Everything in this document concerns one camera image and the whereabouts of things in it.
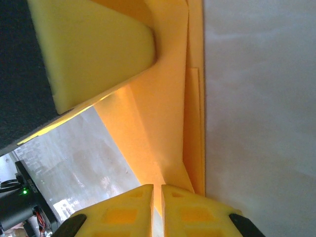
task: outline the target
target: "yellow wedge foam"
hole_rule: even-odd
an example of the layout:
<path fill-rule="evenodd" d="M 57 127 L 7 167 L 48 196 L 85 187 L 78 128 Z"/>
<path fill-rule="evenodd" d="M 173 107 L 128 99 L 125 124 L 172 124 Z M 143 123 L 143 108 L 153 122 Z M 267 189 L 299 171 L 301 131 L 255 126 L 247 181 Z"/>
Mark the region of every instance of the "yellow wedge foam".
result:
<path fill-rule="evenodd" d="M 76 237 L 151 237 L 153 190 L 142 185 L 76 212 L 87 216 Z"/>
<path fill-rule="evenodd" d="M 239 210 L 175 186 L 161 190 L 165 237 L 242 237 L 229 218 Z"/>
<path fill-rule="evenodd" d="M 145 24 L 90 0 L 28 0 L 58 113 L 150 67 Z"/>

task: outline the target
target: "white wall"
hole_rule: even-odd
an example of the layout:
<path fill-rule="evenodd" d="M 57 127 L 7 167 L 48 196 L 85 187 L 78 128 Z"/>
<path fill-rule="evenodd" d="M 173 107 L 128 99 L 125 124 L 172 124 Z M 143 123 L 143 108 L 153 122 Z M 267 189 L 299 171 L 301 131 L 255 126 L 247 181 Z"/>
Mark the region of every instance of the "white wall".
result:
<path fill-rule="evenodd" d="M 316 236 L 316 1 L 204 0 L 206 189 L 267 237 Z"/>

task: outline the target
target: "black cable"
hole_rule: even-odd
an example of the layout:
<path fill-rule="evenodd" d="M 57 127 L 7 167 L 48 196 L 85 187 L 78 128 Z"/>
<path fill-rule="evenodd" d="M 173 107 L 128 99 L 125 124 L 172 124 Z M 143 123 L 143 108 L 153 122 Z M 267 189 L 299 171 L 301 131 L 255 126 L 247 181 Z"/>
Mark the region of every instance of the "black cable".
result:
<path fill-rule="evenodd" d="M 9 191 L 14 191 L 22 187 L 22 184 L 18 182 L 16 179 L 10 179 L 4 181 L 0 184 L 0 193 L 6 193 Z"/>

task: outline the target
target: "gray floor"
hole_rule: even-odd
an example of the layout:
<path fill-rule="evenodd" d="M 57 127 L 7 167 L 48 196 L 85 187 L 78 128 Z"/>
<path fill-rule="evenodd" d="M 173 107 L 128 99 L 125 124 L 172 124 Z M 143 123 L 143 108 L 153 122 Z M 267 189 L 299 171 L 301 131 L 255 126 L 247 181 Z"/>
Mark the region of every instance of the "gray floor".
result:
<path fill-rule="evenodd" d="M 63 222 L 140 184 L 93 108 L 14 151 Z M 162 234 L 154 213 L 154 235 Z"/>

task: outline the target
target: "orange plastic sheet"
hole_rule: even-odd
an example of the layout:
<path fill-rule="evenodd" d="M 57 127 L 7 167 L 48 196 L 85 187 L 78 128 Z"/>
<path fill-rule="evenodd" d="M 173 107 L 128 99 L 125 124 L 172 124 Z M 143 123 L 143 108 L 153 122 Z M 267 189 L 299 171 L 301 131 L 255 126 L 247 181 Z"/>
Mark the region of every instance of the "orange plastic sheet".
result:
<path fill-rule="evenodd" d="M 118 5 L 98 2 L 119 11 Z M 161 213 L 162 184 L 204 194 L 202 15 L 196 9 L 189 14 L 191 5 L 201 9 L 201 1 L 144 3 L 150 14 L 145 11 L 138 19 L 152 18 L 157 61 L 95 109 L 140 183 L 154 184 L 154 202 Z M 200 14 L 200 21 L 188 26 L 193 13 Z M 194 24 L 200 24 L 197 38 L 190 36 Z"/>

